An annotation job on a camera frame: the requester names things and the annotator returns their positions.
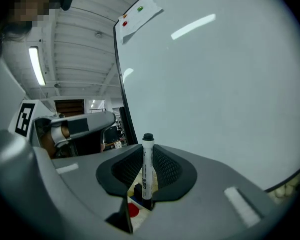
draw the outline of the white wristband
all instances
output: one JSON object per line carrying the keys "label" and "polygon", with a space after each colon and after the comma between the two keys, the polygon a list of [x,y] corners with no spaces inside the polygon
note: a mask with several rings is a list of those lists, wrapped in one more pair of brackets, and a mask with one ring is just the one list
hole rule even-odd
{"label": "white wristband", "polygon": [[[59,141],[63,141],[65,140],[66,138],[63,136],[63,133],[62,133],[62,130],[61,130],[61,126],[58,126],[58,127],[51,127],[51,136],[52,136],[52,139],[54,141],[55,144],[57,144]],[[61,147],[65,144],[68,144],[69,142],[68,141],[64,141],[64,142],[61,142],[59,145],[57,145],[58,147]]]}

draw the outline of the white corrugated ceiling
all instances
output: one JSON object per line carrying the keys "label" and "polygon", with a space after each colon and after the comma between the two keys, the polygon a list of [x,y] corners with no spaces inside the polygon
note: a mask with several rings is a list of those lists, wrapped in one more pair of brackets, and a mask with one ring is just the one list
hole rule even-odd
{"label": "white corrugated ceiling", "polygon": [[[3,58],[30,99],[121,97],[113,26],[137,0],[73,0],[54,11],[26,39],[6,42]],[[39,86],[28,47],[38,46],[46,86]]]}

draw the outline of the red circle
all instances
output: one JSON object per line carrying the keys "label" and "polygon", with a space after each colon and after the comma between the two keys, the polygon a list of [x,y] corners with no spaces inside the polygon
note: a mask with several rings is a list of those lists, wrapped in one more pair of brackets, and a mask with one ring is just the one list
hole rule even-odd
{"label": "red circle", "polygon": [[133,218],[135,216],[137,216],[139,214],[139,208],[134,205],[133,203],[128,203],[128,208],[129,208],[129,215],[130,215],[130,218]]}

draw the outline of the marker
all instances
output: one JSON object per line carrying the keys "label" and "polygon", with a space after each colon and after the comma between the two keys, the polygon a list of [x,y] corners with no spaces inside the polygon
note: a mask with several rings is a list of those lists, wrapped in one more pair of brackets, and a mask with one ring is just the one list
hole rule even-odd
{"label": "marker", "polygon": [[142,204],[148,210],[152,209],[153,182],[153,134],[146,133],[142,139],[143,167],[142,167]]}

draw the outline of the black marker cap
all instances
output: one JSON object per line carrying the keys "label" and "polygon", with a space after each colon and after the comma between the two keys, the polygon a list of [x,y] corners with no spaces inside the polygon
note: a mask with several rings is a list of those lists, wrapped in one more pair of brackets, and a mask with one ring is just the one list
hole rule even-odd
{"label": "black marker cap", "polygon": [[146,140],[147,142],[153,141],[153,140],[154,140],[153,134],[151,134],[151,133],[150,133],[150,134],[149,134],[149,133],[144,134],[144,135],[143,135],[143,140],[144,140],[144,141]]}

